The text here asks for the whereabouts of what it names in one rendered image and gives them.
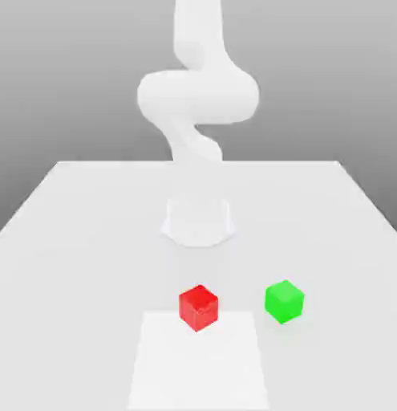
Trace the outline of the small red cube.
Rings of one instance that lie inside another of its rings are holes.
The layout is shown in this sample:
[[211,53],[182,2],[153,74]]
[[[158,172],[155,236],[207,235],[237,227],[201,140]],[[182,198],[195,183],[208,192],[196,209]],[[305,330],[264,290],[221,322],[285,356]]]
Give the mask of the small red cube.
[[179,295],[179,316],[195,332],[218,320],[219,300],[199,284]]

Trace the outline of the small green cube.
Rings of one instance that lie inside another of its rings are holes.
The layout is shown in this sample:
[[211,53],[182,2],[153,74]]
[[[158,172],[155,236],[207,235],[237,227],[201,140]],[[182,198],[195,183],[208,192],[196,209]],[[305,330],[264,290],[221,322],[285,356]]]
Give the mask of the small green cube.
[[305,293],[285,279],[265,289],[265,311],[280,324],[302,314]]

